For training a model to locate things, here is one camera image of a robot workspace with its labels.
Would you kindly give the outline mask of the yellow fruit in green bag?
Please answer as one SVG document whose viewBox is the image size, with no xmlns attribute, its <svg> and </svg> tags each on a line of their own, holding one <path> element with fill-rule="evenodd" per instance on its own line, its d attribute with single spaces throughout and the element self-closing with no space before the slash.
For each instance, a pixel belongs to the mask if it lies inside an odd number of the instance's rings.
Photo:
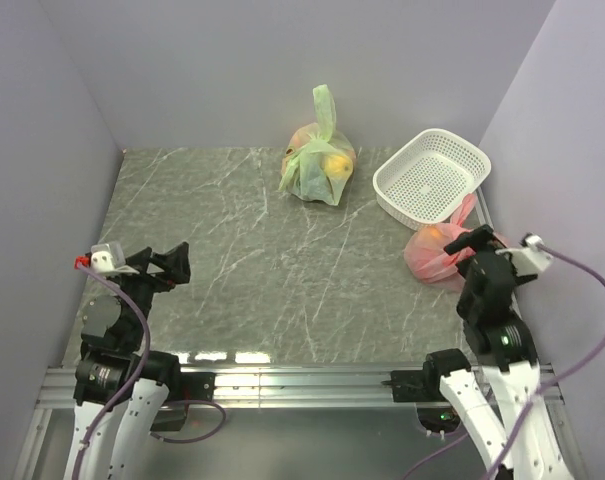
<svg viewBox="0 0 605 480">
<path fill-rule="evenodd" d="M 323 171 L 334 181 L 346 181 L 353 173 L 354 164 L 349 156 L 332 154 L 324 157 Z"/>
</svg>

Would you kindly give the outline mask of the fruit in pink bag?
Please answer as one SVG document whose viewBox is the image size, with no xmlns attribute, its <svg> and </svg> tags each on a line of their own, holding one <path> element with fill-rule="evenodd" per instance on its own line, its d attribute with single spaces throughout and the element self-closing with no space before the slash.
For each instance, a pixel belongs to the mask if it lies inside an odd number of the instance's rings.
<svg viewBox="0 0 605 480">
<path fill-rule="evenodd" d="M 422 248 L 442 249 L 446 236 L 435 225 L 427 226 L 418 232 L 418 242 Z"/>
</svg>

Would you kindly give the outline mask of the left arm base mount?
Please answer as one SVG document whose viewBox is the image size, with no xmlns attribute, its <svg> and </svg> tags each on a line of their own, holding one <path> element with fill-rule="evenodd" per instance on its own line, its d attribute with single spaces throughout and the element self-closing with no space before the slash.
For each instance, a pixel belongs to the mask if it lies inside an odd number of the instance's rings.
<svg viewBox="0 0 605 480">
<path fill-rule="evenodd" d="M 187 421 L 188 406 L 171 406 L 181 400 L 213 400 L 216 374 L 213 372 L 187 372 L 181 375 L 176 389 L 170 391 L 167 400 L 158 411 L 151 431 L 154 433 L 178 432 Z"/>
</svg>

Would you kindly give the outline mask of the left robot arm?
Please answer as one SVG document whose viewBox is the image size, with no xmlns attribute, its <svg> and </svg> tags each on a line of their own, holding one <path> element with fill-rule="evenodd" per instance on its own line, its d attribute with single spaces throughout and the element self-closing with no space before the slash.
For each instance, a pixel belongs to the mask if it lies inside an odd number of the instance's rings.
<svg viewBox="0 0 605 480">
<path fill-rule="evenodd" d="M 127 256 L 117 242 L 98 244 L 74 267 L 109 292 L 83 311 L 64 476 L 129 479 L 134 449 L 163 403 L 183 390 L 178 357 L 151 349 L 148 315 L 155 295 L 189 283 L 189 245 L 165 253 L 146 247 Z"/>
</svg>

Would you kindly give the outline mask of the green plastic bag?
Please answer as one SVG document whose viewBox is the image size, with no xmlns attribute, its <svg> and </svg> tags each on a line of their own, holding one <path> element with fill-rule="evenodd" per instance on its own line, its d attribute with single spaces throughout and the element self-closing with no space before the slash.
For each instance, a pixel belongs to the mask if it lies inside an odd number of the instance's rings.
<svg viewBox="0 0 605 480">
<path fill-rule="evenodd" d="M 313 89 L 313 103 L 320 133 L 292 155 L 284 156 L 278 190 L 288 192 L 305 202 L 322 202 L 338 206 L 356 165 L 356 152 L 351 142 L 337 129 L 337 115 L 333 95 L 326 84 Z M 334 181 L 323 171 L 327 155 L 349 156 L 353 173 L 346 181 Z"/>
</svg>

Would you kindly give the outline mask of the aluminium front rail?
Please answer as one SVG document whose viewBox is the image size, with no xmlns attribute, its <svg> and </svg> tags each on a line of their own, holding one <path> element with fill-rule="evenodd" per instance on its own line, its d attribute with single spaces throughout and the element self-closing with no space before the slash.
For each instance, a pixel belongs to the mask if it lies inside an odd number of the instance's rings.
<svg viewBox="0 0 605 480">
<path fill-rule="evenodd" d="M 422 373 L 413 364 L 193 364 L 182 367 L 184 380 L 202 384 L 220 405 L 249 409 L 394 408 L 391 373 Z"/>
</svg>

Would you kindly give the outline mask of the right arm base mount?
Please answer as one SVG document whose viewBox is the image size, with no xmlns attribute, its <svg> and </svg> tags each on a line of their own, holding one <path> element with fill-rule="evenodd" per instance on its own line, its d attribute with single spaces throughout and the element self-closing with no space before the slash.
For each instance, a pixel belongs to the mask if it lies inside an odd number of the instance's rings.
<svg viewBox="0 0 605 480">
<path fill-rule="evenodd" d="M 457 412 L 423 371 L 393 370 L 381 384 L 391 390 L 394 403 L 415 405 L 418 427 L 427 436 L 445 438 L 460 432 Z"/>
</svg>

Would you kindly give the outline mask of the white perforated plastic basket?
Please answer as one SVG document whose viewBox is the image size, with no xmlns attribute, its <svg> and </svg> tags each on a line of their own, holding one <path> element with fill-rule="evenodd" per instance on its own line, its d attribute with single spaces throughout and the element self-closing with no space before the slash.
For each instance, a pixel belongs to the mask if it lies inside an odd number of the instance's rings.
<svg viewBox="0 0 605 480">
<path fill-rule="evenodd" d="M 420 132 L 373 175 L 379 206 L 404 226 L 419 230 L 447 220 L 491 172 L 489 157 L 444 129 Z"/>
</svg>

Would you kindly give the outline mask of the pink plastic bag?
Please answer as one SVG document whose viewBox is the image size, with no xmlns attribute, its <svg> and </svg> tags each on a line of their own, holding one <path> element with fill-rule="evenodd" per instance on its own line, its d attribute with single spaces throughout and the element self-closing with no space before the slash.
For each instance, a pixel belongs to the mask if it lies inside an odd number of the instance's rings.
<svg viewBox="0 0 605 480">
<path fill-rule="evenodd" d="M 448 255 L 444 247 L 462 233 L 470 231 L 463 224 L 474 209 L 477 196 L 468 194 L 456 208 L 447 222 L 433 224 L 446 236 L 446 244 L 442 249 L 422 248 L 418 242 L 418 230 L 408 241 L 404 249 L 404 261 L 412 275 L 421 283 L 442 289 L 460 292 L 464 286 L 464 278 L 458 272 L 456 264 L 474 254 L 466 248 L 454 255 Z"/>
</svg>

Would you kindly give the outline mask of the orange fruit in green bag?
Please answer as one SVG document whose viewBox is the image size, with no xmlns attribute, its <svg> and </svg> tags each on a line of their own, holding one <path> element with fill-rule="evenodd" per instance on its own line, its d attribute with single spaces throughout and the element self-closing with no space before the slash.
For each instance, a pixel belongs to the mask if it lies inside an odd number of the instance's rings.
<svg viewBox="0 0 605 480">
<path fill-rule="evenodd" d="M 285 155 L 294 154 L 313 138 L 316 138 L 319 133 L 320 127 L 317 123 L 311 123 L 299 128 L 291 137 Z"/>
</svg>

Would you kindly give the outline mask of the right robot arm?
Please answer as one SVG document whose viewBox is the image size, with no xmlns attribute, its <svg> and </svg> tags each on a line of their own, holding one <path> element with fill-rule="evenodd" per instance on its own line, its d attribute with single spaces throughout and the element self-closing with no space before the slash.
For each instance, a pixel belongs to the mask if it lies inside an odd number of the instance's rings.
<svg viewBox="0 0 605 480">
<path fill-rule="evenodd" d="M 507 247 L 488 225 L 445 246 L 464 280 L 456 311 L 479 363 L 472 369 L 456 349 L 429 354 L 423 364 L 427 395 L 450 403 L 485 465 L 487 479 L 570 479 L 542 393 L 542 369 L 531 331 L 515 310 L 517 287 L 551 264 L 528 236 Z"/>
</svg>

